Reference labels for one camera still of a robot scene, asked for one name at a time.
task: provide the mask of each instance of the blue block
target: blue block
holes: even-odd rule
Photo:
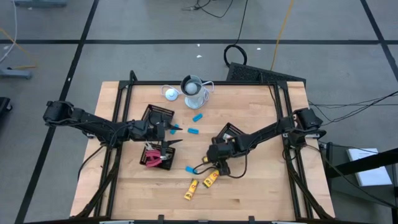
[[[190,167],[190,166],[186,166],[185,171],[190,172],[190,173],[192,173],[192,174],[195,174],[195,173],[196,173],[196,171],[195,171],[192,167]]]
[[[175,134],[177,130],[170,130],[170,134]]]
[[[188,132],[192,133],[192,134],[199,134],[199,130],[197,130],[195,128],[188,128]]]
[[[197,121],[199,121],[202,117],[203,117],[203,115],[200,113],[200,114],[194,116],[194,117],[192,118],[192,120],[193,120],[193,122],[197,122]]]

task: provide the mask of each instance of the black tray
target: black tray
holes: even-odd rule
[[[152,143],[149,143],[149,144],[152,146],[153,149],[160,151],[160,148],[161,148],[160,145],[158,145],[158,144],[152,144]],[[141,155],[141,160],[139,161],[139,163],[140,163],[141,165],[144,165],[144,166],[146,165],[146,162],[147,162],[146,151],[147,151],[147,150],[146,150],[145,147],[144,147],[144,150],[142,151],[142,155]],[[170,159],[167,159],[167,160],[162,161],[161,164],[159,164],[159,165],[157,165],[157,166],[155,166],[155,167],[158,167],[158,168],[161,168],[161,169],[165,169],[165,170],[170,170],[170,169],[171,169],[172,164],[173,164],[174,154],[175,154],[175,148],[168,147],[168,148],[166,149],[166,153],[167,153],[167,154],[171,154],[172,157],[171,157]]]
[[[239,128],[235,127],[233,124],[228,122],[220,131],[220,133],[218,133],[216,137],[213,137],[211,139],[213,144],[224,142],[225,141],[225,139],[223,139],[224,134],[228,134],[232,137],[235,137],[239,134],[245,134],[245,133],[241,131]]]
[[[171,122],[173,116],[174,116],[174,111],[172,110],[161,108],[155,105],[148,105],[147,109],[144,112],[144,115],[142,115],[141,120],[143,121],[148,120],[151,125],[155,125],[156,123],[162,120]]]

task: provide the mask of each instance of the cable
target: cable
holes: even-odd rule
[[[79,172],[77,173],[77,181],[79,181],[80,178],[80,172],[83,169],[83,167],[85,166],[85,164],[92,158],[94,157],[104,146],[99,147],[94,153],[92,153],[80,166],[79,168]]]
[[[18,21],[17,21],[17,6],[15,5],[15,1],[12,0],[12,5],[14,6],[14,22],[15,22],[15,37],[14,40],[17,41],[17,35],[18,35]],[[0,59],[0,63],[6,59],[8,54],[12,51],[12,48],[14,48],[14,45],[16,43],[13,41],[11,47],[8,49],[7,53],[3,55],[3,57]]]
[[[205,164],[207,164],[207,163],[201,163],[201,164],[197,165],[195,168],[193,168],[193,173],[196,174],[196,175],[200,175],[200,174],[202,174],[202,173],[204,173],[204,172],[206,172],[206,171],[208,171],[210,169],[217,169],[217,167],[215,167],[215,166],[210,166],[210,167],[207,167],[206,169],[204,169],[204,170],[202,170],[200,172],[196,171],[197,168],[199,168],[199,167],[201,167],[201,166],[203,166]]]
[[[216,17],[216,18],[221,19],[222,17],[224,17],[224,16],[226,15],[226,13],[228,12],[228,10],[229,10],[230,7],[232,6],[232,3],[233,3],[233,2],[234,2],[234,0],[231,0],[231,3],[229,4],[228,8],[226,8],[226,10],[225,10],[225,12],[224,12],[224,14],[223,14],[222,16],[214,15],[214,14],[212,14],[212,13],[210,13],[210,12],[208,12],[208,11],[206,11],[206,10],[204,9],[204,7],[207,6],[207,5],[210,3],[210,1],[208,1],[208,3],[206,3],[204,6],[200,6],[200,5],[199,5],[199,0],[198,0],[197,5],[199,6],[198,9],[201,9],[203,12],[205,12],[205,13],[211,15],[211,16],[214,16],[214,17]]]
[[[248,149],[246,150],[246,154],[244,155],[244,170],[243,170],[243,173],[241,175],[237,176],[237,177],[233,176],[231,174],[228,174],[228,177],[231,177],[231,178],[234,178],[234,179],[239,179],[239,178],[242,178],[246,174],[246,171],[248,171],[248,154],[249,154],[249,151],[250,151],[250,147],[248,147]]]
[[[115,137],[115,136],[118,134],[118,132],[119,132],[120,130],[122,130],[123,128],[128,127],[128,126],[130,126],[130,124],[125,124],[125,125],[121,126],[120,128],[118,128],[118,129],[114,132],[114,134],[113,134],[113,136],[111,137],[111,140],[110,140],[110,142],[111,142],[111,144],[109,145],[110,148],[113,148],[113,146],[115,145],[116,141],[118,140],[118,138]]]
[[[300,148],[300,147],[299,147],[299,148],[295,147],[295,148],[292,149],[292,150],[295,151],[295,155],[294,155],[293,158],[290,158],[290,159],[287,159],[287,158],[286,158],[286,155],[285,155],[285,152],[286,152],[286,151],[289,151],[289,150],[287,150],[287,149],[282,150],[282,158],[284,158],[284,160],[285,160],[286,162],[292,162],[294,159],[296,159],[296,158],[297,158],[297,155],[299,154],[299,151],[301,150],[301,148]]]
[[[239,42],[239,39],[241,38],[241,33],[242,33],[242,27],[243,27],[243,22],[244,22],[244,17],[245,17],[245,15],[246,15],[246,8],[248,7],[248,0],[246,0],[246,3],[245,3],[245,5],[244,5],[244,11],[243,11],[243,16],[242,16],[242,22],[241,22],[241,28],[239,29],[239,35],[238,35],[238,38],[236,39],[236,42],[235,42],[235,44],[230,44],[230,45],[228,45],[228,46],[226,46],[226,48],[224,49],[224,63],[225,63],[225,65],[229,68],[229,62],[228,62],[228,60],[227,60],[227,58],[226,58],[226,53],[227,53],[227,51],[230,49],[230,48],[236,48],[241,54],[242,54],[242,56],[243,56],[243,65],[245,65],[247,62],[248,62],[248,55],[247,55],[247,53],[243,50],[243,48],[242,47],[240,47],[240,46],[238,46],[238,45],[236,45],[238,42]]]
[[[199,10],[199,9],[201,9],[203,7],[206,7],[208,4],[210,4],[211,0],[209,0],[206,4],[204,4],[202,6],[199,5],[199,2],[200,2],[200,0],[197,0],[197,3],[194,5],[195,10]]]
[[[350,118],[350,117],[352,117],[352,116],[354,116],[354,115],[356,115],[356,114],[358,114],[358,113],[360,113],[360,112],[362,112],[362,111],[368,109],[368,108],[371,107],[372,105],[375,105],[376,103],[378,103],[378,102],[380,102],[380,101],[382,101],[382,100],[385,100],[385,99],[388,98],[388,97],[391,97],[391,96],[395,95],[396,93],[398,93],[398,91],[395,91],[395,92],[391,93],[390,95],[384,96],[384,97],[382,97],[382,98],[380,98],[380,99],[378,99],[378,100],[376,100],[376,101],[373,101],[373,103],[371,103],[370,105],[363,106],[363,107],[361,107],[361,108],[359,108],[359,109],[356,109],[356,110],[354,110],[354,111],[352,111],[352,112],[350,112],[350,113],[348,113],[348,114],[346,114],[346,115],[344,115],[344,116],[342,116],[342,117],[333,119],[333,120],[330,121],[329,123],[323,124],[322,126],[326,126],[326,125],[329,125],[329,124],[331,124],[331,123],[339,122],[339,121],[342,121],[342,120],[344,120],[344,119]]]
[[[36,62],[35,58],[32,57],[27,50],[25,50],[19,44],[17,44],[17,42],[14,39],[12,39],[12,37],[4,29],[0,28],[0,32],[2,32],[9,40],[11,40],[13,45],[17,46],[19,48],[19,50],[24,52],[27,55],[27,57],[29,58],[29,60],[34,62],[34,65],[23,65],[23,66],[14,67],[13,69],[37,68],[37,62]]]
[[[318,109],[318,111],[321,112],[321,114],[322,114],[328,121],[331,122],[331,119],[328,118],[328,116],[326,116],[326,115],[323,113],[323,111],[318,107],[318,105],[313,104],[311,101],[308,101],[308,102],[310,102],[310,105],[313,105],[314,107],[316,107],[316,108]]]
[[[292,10],[293,1],[294,1],[294,0],[290,0],[289,8],[288,8],[288,10],[287,10],[287,13],[286,13],[286,16],[285,16],[285,19],[284,19],[284,23],[282,24],[282,27],[280,28],[280,31],[279,31],[279,34],[278,34],[278,39],[276,40],[276,45],[275,45],[275,50],[274,50],[274,56],[273,56],[273,58],[272,58],[272,64],[271,64],[271,69],[270,69],[271,71],[272,71],[272,69],[274,68],[274,62],[275,62],[276,54],[277,54],[277,51],[278,51],[279,40],[280,40],[280,38],[282,37],[282,33],[283,33],[284,29],[285,29],[285,25],[286,25],[287,18],[289,17],[290,12],[291,12],[291,10]]]
[[[312,103],[311,101],[308,101],[308,102],[310,102],[310,105],[313,105],[313,106],[320,106],[320,107],[325,107],[325,108],[328,108],[328,109],[337,109],[337,108],[343,108],[345,106],[369,106],[369,105],[364,105],[362,103],[367,103],[367,102],[370,102],[370,101],[380,100],[381,98],[382,97],[371,99],[371,100],[366,100],[366,101],[361,101],[361,102],[357,102],[357,103],[349,103],[349,104],[345,104],[345,105],[339,105],[339,104],[329,104],[329,105],[328,104],[315,104],[315,103]],[[384,105],[373,105],[373,106],[398,106],[398,104],[384,104]]]
[[[322,154],[322,152],[321,152],[319,149],[317,149],[317,148],[315,148],[315,147],[313,147],[313,146],[310,146],[310,145],[307,145],[307,146],[309,146],[309,147],[311,147],[311,148],[317,150],[317,151],[321,154],[323,160],[324,160],[332,169],[334,169],[342,178],[344,178],[349,184],[351,184],[353,187],[356,187],[358,190],[362,191],[363,193],[365,193],[367,196],[373,198],[374,200],[377,200],[377,201],[383,203],[385,206],[388,206],[388,207],[391,207],[391,208],[394,208],[394,209],[398,209],[398,207],[396,207],[395,205],[393,205],[393,204],[391,204],[391,203],[389,203],[389,202],[387,202],[387,201],[385,201],[385,200],[383,200],[383,199],[381,199],[381,198],[378,198],[378,197],[376,197],[376,196],[374,196],[374,195],[372,195],[372,194],[367,193],[365,190],[363,190],[362,188],[360,188],[360,187],[357,186],[356,184],[352,183],[350,180],[347,179],[347,177],[345,177],[345,175],[344,175],[342,172],[340,172],[340,170],[338,170],[335,166],[333,166],[333,165],[331,164],[331,162]]]

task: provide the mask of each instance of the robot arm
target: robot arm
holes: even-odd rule
[[[132,120],[114,123],[75,108],[66,101],[49,101],[43,115],[47,126],[70,126],[96,136],[101,144],[118,147],[122,142],[129,141],[161,141],[164,142],[165,131],[168,129],[182,130],[172,126],[168,121],[160,121],[150,125],[149,121]]]
[[[305,145],[305,136],[317,134],[320,137],[326,131],[319,130],[322,120],[318,118],[312,109],[304,108],[293,112],[293,116],[284,117],[277,122],[262,128],[252,134],[240,134],[227,140],[213,138],[206,156],[208,162],[213,163],[220,175],[229,175],[230,170],[226,160],[230,157],[241,157],[255,149],[257,144],[280,134],[286,134],[291,146]]]

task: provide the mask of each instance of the wooden table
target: wooden table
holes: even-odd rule
[[[308,107],[303,83],[290,82],[288,86],[292,109]],[[118,82],[102,84],[95,115],[111,120],[117,87]],[[158,85],[134,85],[127,120],[141,119],[148,104],[174,110],[173,123],[184,130],[174,135],[167,133],[166,140],[183,141],[172,146],[177,152],[170,171],[140,165],[143,143],[124,143],[112,219],[156,220],[163,214],[167,220],[248,220],[250,215],[254,215],[256,220],[295,220],[286,164],[282,158],[281,136],[251,151],[248,171],[243,178],[223,176],[209,189],[200,184],[192,201],[183,197],[192,178],[201,182],[210,173],[193,175],[185,171],[185,166],[201,163],[211,137],[216,136],[227,122],[245,133],[276,122],[268,86],[216,85],[215,91],[210,93],[210,100],[199,110],[185,106],[182,96],[176,101],[167,101],[160,95],[159,88]],[[198,113],[203,113],[203,118],[194,123],[192,118]],[[187,133],[188,128],[199,129],[199,135]],[[316,140],[308,139],[307,143],[317,147]],[[96,139],[88,140],[85,158],[98,146]],[[98,189],[104,152],[89,161],[82,170],[71,215],[80,212]],[[307,147],[302,149],[302,157],[308,189],[325,211],[334,216],[319,152]],[[240,175],[244,170],[244,157],[229,159],[228,164],[232,175]],[[298,196],[302,214],[305,214],[300,190]],[[104,194],[101,214],[104,214],[107,201],[108,192]]]

